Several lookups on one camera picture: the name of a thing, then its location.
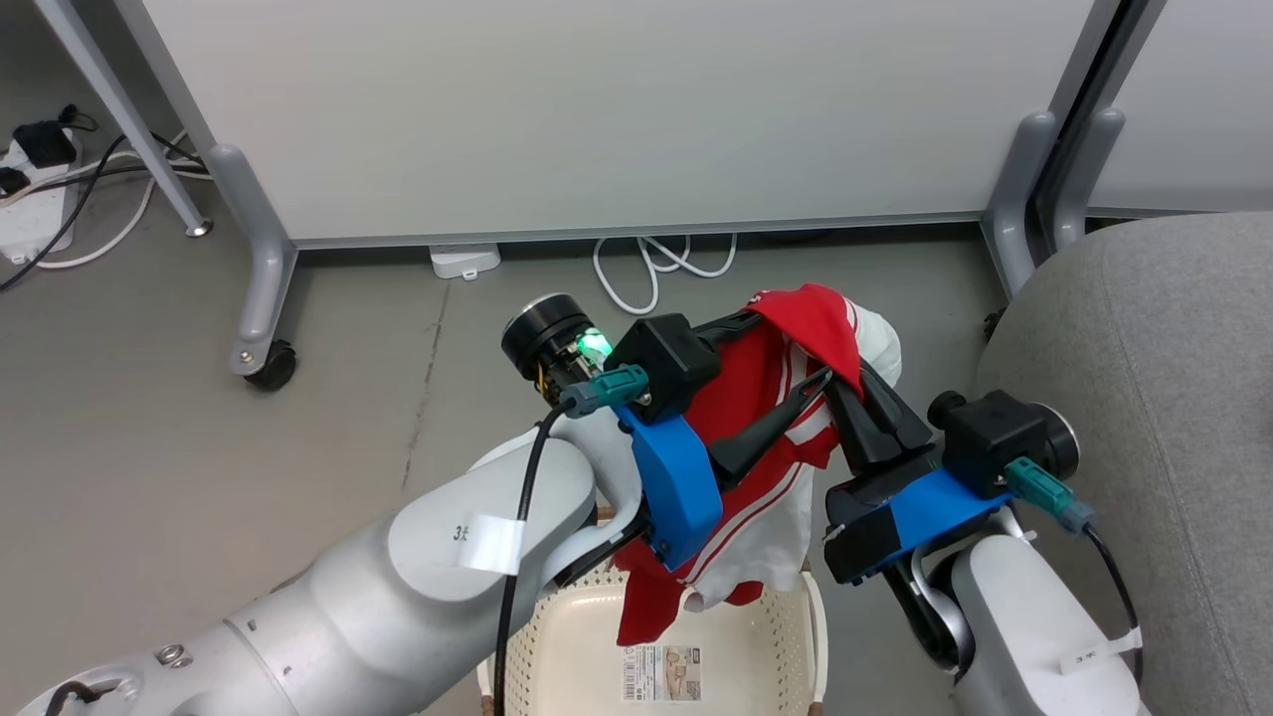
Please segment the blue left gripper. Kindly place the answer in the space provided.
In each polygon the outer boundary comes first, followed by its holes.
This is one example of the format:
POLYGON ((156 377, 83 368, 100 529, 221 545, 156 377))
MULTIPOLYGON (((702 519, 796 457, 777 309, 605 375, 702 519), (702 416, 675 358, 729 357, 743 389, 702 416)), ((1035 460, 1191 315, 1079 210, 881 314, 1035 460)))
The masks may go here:
MULTIPOLYGON (((738 311, 695 326, 694 334, 710 349, 719 349, 764 322, 763 313, 738 311)), ((736 489, 831 381, 831 368, 819 368, 796 383, 784 403, 740 434, 715 441, 708 451, 684 417, 647 426, 628 405, 615 408, 620 426, 631 431, 649 513, 648 541, 665 568, 682 568, 707 545, 723 515, 719 489, 736 489)))

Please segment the wide white partition panel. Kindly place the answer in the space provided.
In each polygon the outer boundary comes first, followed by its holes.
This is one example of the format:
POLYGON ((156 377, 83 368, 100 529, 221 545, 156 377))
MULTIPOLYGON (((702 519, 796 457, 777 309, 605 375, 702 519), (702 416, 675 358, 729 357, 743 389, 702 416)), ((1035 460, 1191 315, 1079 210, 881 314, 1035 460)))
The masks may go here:
POLYGON ((976 217, 1099 0, 115 0, 309 248, 976 217))

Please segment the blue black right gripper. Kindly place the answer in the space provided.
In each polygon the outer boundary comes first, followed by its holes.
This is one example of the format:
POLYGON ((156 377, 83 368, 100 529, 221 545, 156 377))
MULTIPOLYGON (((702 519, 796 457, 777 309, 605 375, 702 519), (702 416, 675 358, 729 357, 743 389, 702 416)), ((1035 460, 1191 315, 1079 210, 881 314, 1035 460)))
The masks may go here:
POLYGON ((1009 501, 1003 490, 976 496, 942 468, 939 452, 918 454, 933 432, 869 362, 862 363, 861 386, 863 396, 845 380, 824 390, 854 476, 824 496, 824 562, 838 584, 859 584, 924 544, 959 540, 1009 501))

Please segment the white power strip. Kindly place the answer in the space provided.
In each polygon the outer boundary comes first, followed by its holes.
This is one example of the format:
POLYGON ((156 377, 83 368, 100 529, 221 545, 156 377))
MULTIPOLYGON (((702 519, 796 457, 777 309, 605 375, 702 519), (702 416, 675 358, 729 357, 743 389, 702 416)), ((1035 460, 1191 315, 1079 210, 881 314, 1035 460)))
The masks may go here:
MULTIPOLYGON (((11 140, 8 150, 0 157, 0 169, 23 173, 33 189, 62 180, 83 178, 81 141, 69 129, 67 136, 73 138, 79 152, 76 162, 70 166, 34 168, 17 141, 11 140)), ((6 191, 0 189, 0 254, 14 265, 31 262, 46 245, 51 243, 53 234, 67 220, 80 197, 81 186, 70 183, 32 192, 6 205, 4 203, 6 191)))

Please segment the beige plastic laundry basket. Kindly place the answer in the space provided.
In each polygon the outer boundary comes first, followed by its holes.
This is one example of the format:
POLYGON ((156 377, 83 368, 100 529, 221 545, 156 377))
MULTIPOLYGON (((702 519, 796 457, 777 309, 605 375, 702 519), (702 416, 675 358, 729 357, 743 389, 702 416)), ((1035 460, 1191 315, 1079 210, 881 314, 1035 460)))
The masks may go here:
POLYGON ((703 648, 698 703, 622 701, 626 581, 605 564, 537 604, 505 652, 505 716, 822 716, 827 629, 813 576, 746 606, 679 613, 654 643, 703 648))

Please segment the printed basket sticker label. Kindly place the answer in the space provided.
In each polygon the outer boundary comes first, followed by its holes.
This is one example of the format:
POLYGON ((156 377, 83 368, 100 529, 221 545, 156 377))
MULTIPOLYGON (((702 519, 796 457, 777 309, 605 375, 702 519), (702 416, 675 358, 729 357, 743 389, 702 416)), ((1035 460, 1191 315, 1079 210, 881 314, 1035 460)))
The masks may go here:
POLYGON ((703 648, 643 643, 622 648, 625 703, 698 703, 703 701, 703 648))

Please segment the grey partition foot post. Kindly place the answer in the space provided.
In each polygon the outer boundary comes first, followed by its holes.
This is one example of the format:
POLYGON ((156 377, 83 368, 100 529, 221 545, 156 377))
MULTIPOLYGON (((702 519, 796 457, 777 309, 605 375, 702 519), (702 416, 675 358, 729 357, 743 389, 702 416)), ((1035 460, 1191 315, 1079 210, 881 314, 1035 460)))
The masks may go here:
POLYGON ((1046 219, 1057 251, 1064 251, 1087 233, 1090 199, 1124 126, 1127 113, 1118 107, 1095 110, 1082 125, 1068 164, 1060 172, 1046 219))
POLYGON ((1057 117, 1050 110, 1021 120, 981 215, 981 233, 1006 299, 1015 299, 1035 271, 1026 209, 1051 152, 1055 130, 1057 117))

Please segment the red and white garment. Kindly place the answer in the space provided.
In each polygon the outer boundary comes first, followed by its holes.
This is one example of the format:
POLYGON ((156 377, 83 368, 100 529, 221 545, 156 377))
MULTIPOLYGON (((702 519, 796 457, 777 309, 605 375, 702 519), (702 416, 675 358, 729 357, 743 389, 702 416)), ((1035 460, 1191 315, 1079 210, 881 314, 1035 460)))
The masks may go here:
MULTIPOLYGON (((903 372, 894 326, 827 285, 760 290, 746 312, 757 313, 759 326, 723 347, 721 375, 687 408, 687 424, 707 445, 752 426, 819 368, 830 367, 853 392, 863 364, 889 386, 903 372)), ((723 496, 722 521, 693 559, 672 571, 640 543, 620 549, 614 562, 628 585, 617 645, 654 643, 681 612, 747 606, 768 589, 796 589, 813 534, 813 471, 838 445, 831 412, 817 399, 723 496)))

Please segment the thin grey metal pole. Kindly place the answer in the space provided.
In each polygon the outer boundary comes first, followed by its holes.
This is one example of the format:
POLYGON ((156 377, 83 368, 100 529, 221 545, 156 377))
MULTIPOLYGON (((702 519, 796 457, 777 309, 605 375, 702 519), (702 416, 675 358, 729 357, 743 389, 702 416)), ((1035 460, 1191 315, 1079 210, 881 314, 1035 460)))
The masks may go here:
POLYGON ((101 46, 90 36, 81 14, 73 8, 73 0, 34 0, 34 5, 67 50, 70 59, 76 62, 79 73, 90 82, 92 90, 95 90, 95 96, 103 101, 109 117, 130 141, 132 150, 140 155, 146 171, 157 181, 157 187, 185 223, 186 234, 191 240, 207 234, 213 228, 211 219, 204 217, 196 208, 178 175, 164 158, 162 145, 153 138, 136 104, 132 104, 132 99, 115 75, 113 68, 109 68, 109 62, 101 54, 101 46))

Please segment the small white plastic box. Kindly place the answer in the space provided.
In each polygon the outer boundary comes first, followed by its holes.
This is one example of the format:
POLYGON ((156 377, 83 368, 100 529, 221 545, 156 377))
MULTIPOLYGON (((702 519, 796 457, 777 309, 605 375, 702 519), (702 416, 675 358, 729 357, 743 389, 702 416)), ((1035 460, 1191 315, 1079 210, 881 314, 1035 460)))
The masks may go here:
POLYGON ((435 276, 440 279, 477 280, 482 271, 491 271, 502 264, 496 245, 433 245, 429 259, 435 276))

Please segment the narrow white partition panel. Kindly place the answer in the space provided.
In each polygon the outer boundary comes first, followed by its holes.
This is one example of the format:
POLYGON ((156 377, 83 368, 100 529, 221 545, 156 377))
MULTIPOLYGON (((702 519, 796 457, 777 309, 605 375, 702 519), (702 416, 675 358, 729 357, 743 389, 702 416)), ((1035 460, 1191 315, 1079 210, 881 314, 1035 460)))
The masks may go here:
POLYGON ((1114 104, 1094 211, 1273 210, 1273 0, 1166 0, 1114 104))

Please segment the grey partition leg with caster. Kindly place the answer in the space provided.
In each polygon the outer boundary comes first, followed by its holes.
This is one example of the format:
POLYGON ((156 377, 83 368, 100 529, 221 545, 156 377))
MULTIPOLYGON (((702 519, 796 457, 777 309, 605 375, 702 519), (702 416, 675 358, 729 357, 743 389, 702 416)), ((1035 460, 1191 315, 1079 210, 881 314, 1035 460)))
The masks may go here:
POLYGON ((298 367, 292 343, 274 335, 298 248, 241 148, 218 141, 204 157, 232 217, 250 241, 251 270, 229 367, 260 392, 276 392, 298 367))

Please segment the black power adapter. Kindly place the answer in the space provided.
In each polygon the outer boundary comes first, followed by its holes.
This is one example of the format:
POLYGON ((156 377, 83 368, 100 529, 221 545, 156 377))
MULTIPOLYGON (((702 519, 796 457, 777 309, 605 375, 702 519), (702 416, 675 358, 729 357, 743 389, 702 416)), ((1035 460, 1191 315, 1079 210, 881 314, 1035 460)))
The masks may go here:
POLYGON ((25 154, 27 161, 38 169, 56 166, 70 166, 76 162, 79 152, 67 136, 67 127, 57 118, 19 125, 14 127, 11 139, 25 154))

